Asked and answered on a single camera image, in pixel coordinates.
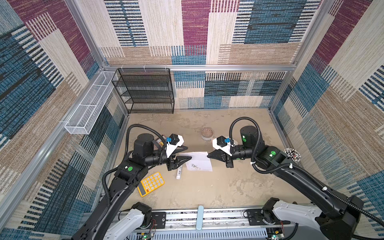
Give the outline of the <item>white letter paper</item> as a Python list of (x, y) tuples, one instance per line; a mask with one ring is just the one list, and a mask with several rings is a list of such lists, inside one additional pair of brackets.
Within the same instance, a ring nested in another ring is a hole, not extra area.
[(191, 159), (186, 162), (188, 171), (213, 171), (211, 159), (208, 158), (208, 152), (181, 153), (180, 156), (191, 157)]

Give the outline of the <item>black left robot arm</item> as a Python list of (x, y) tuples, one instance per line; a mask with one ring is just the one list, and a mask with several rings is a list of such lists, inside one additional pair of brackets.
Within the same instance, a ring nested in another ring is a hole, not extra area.
[(72, 236), (73, 240), (125, 240), (134, 230), (151, 224), (152, 209), (136, 203), (128, 214), (112, 224), (124, 202), (155, 166), (166, 165), (168, 171), (176, 170), (191, 159), (177, 154), (188, 149), (181, 135), (164, 138), (150, 127), (133, 124), (128, 127), (126, 142), (133, 128), (147, 130), (138, 135), (132, 151), (125, 150), (122, 162), (102, 177), (105, 195), (87, 221)]

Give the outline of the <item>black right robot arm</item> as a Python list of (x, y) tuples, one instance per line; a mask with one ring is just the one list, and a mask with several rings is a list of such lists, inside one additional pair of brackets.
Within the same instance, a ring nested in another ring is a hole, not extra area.
[(313, 203), (309, 207), (270, 198), (259, 211), (267, 225), (294, 222), (296, 226), (304, 225), (321, 232), (329, 240), (363, 240), (363, 236), (355, 234), (361, 216), (384, 225), (383, 220), (363, 209), (360, 198), (333, 190), (297, 165), (285, 151), (266, 145), (258, 123), (252, 118), (235, 119), (229, 136), (215, 138), (212, 144), (214, 151), (208, 158), (224, 162), (227, 168), (233, 168), (234, 160), (249, 159), (257, 173), (275, 175)]

